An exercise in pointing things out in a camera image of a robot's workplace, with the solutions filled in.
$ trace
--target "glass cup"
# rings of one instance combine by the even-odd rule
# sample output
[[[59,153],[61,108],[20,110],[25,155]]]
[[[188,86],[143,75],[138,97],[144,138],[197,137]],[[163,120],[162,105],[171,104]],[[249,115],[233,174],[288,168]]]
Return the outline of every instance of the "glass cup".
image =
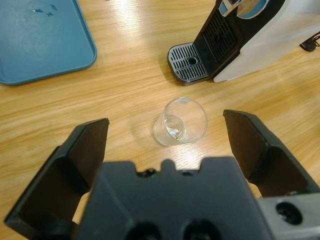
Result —
[[[189,97],[176,97],[165,106],[153,126],[155,139],[162,145],[193,144],[208,128],[203,107]]]

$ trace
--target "screw hole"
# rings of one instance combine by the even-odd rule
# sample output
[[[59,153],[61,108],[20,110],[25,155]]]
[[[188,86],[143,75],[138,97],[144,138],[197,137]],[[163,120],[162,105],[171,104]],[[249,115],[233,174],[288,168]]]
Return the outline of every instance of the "screw hole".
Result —
[[[185,229],[184,240],[221,240],[221,234],[208,220],[193,220]]]
[[[195,57],[189,58],[188,61],[191,65],[195,65],[198,62],[198,60]]]
[[[137,175],[141,178],[151,178],[153,177],[155,174],[157,173],[157,171],[153,168],[147,169],[143,172],[137,172]]]
[[[125,240],[161,240],[161,235],[154,224],[139,223],[129,231]]]
[[[190,171],[182,171],[181,173],[183,176],[193,176],[194,174]]]
[[[278,203],[275,207],[276,212],[280,215],[280,217],[291,225],[299,225],[303,221],[303,217],[299,209],[289,203],[289,202],[281,202]]]

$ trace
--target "drip tray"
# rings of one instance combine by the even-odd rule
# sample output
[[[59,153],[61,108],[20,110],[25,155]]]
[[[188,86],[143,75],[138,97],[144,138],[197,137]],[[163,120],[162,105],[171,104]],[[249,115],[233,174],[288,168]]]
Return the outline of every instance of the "drip tray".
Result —
[[[168,63],[175,78],[183,85],[206,80],[209,75],[193,42],[173,46]]]

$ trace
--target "water droplet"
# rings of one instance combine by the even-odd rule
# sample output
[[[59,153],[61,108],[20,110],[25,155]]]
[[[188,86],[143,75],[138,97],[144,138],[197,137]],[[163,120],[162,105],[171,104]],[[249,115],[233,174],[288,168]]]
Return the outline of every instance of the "water droplet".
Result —
[[[44,11],[42,11],[41,9],[35,9],[33,10],[35,13],[43,13]]]
[[[55,5],[50,4],[50,6],[51,6],[52,10],[58,11],[58,9],[56,8]]]

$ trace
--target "teal plastic tray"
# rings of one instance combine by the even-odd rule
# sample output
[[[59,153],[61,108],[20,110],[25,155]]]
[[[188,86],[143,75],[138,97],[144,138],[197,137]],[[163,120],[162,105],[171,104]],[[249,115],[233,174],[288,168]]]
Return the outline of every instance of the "teal plastic tray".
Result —
[[[0,83],[78,71],[96,58],[77,0],[0,0]]]

